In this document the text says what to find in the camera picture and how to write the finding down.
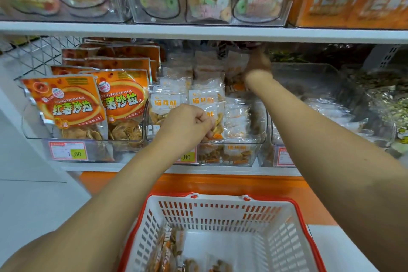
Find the red basket rim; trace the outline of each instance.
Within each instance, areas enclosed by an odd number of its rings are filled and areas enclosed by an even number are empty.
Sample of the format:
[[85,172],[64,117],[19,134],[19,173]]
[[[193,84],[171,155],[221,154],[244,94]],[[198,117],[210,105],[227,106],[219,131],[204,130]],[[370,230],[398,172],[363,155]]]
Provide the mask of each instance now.
[[[195,192],[174,192],[174,193],[151,192],[146,197],[146,200],[143,203],[143,207],[140,210],[139,215],[142,215],[142,216],[144,215],[144,211],[146,209],[147,201],[149,200],[149,198],[151,196],[186,197],[186,196],[194,194],[194,193]],[[247,196],[249,196],[252,199],[255,199],[257,201],[286,201],[286,202],[292,203],[293,206],[295,207],[296,214],[297,214],[297,216],[299,218],[299,223],[300,223],[300,226],[302,227],[303,234],[305,235],[306,239],[309,242],[310,248],[312,249],[312,254],[313,254],[314,260],[316,262],[317,268],[318,268],[319,272],[326,272],[326,267],[324,266],[323,259],[320,256],[317,245],[316,245],[315,241],[313,240],[312,236],[309,234],[309,231],[306,228],[305,221],[303,219],[302,213],[300,212],[300,207],[299,207],[298,203],[295,200],[293,200],[291,198],[286,198],[286,197],[276,197],[275,198],[275,197],[266,197],[266,196],[252,196],[250,194],[245,194],[245,195],[247,195]],[[140,224],[142,223],[142,218],[143,217],[138,217],[137,223],[135,224],[135,227],[132,229],[132,231],[129,234],[128,240],[126,241],[125,249],[123,251],[122,257],[120,258],[120,263],[119,263],[119,266],[118,266],[118,272],[125,272],[127,263],[129,261],[130,252],[132,250],[133,241],[135,240],[136,233],[139,230]]]

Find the orange panel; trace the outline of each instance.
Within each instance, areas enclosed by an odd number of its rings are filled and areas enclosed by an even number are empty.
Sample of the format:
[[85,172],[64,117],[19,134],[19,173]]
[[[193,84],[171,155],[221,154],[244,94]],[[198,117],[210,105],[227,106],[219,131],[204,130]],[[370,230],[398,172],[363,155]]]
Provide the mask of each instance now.
[[[115,177],[115,174],[113,172],[83,172],[79,180],[91,194],[96,194]],[[302,177],[163,174],[153,186],[152,192],[287,197],[299,204],[306,223],[336,225],[329,212]]]

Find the person's left arm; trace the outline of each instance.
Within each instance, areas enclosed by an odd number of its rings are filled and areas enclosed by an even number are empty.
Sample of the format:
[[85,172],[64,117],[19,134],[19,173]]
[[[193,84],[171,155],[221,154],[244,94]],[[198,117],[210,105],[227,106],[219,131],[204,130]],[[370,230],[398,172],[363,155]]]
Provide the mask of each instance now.
[[213,125],[213,119],[196,106],[171,110],[151,144],[37,245],[21,265],[9,271],[111,271],[154,183],[204,136],[211,136]]

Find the hand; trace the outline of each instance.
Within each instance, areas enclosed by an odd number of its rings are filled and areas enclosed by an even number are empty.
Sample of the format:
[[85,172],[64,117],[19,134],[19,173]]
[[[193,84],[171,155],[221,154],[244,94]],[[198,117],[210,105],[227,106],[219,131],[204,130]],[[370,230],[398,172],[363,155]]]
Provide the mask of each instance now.
[[153,143],[171,150],[177,160],[195,148],[205,136],[212,138],[214,126],[215,120],[203,109],[181,104],[167,115]]
[[254,50],[251,53],[244,71],[245,84],[251,90],[259,82],[259,78],[264,77],[265,75],[273,77],[271,72],[272,63],[264,51],[265,48],[263,46]]

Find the basket bottom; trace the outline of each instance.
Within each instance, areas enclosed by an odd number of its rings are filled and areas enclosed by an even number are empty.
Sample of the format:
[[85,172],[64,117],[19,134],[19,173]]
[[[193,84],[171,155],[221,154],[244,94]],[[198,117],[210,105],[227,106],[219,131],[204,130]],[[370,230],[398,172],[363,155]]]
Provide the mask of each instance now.
[[252,233],[187,230],[183,256],[195,259],[200,271],[208,271],[206,261],[221,259],[232,265],[234,272],[268,271],[260,267],[255,244],[259,239]]

